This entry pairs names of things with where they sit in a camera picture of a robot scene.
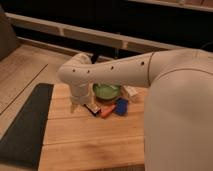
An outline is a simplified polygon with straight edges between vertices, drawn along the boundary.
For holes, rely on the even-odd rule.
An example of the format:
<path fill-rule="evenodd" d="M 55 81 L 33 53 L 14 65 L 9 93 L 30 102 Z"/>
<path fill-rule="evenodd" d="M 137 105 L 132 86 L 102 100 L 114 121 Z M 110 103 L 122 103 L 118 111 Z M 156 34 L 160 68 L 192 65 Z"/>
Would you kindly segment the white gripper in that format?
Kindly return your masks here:
<path fill-rule="evenodd" d="M 71 112 L 74 112 L 79 105 L 91 102 L 89 84 L 70 85 Z"/>

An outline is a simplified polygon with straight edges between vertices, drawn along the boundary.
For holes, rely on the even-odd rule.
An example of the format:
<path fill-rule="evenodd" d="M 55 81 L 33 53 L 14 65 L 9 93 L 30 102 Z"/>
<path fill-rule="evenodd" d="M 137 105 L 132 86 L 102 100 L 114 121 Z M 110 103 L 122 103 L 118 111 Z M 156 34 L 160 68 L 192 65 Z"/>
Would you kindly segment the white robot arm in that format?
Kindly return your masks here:
<path fill-rule="evenodd" d="M 59 78 L 83 103 L 90 83 L 147 87 L 146 171 L 213 171 L 213 52 L 177 49 L 93 64 L 83 54 Z"/>

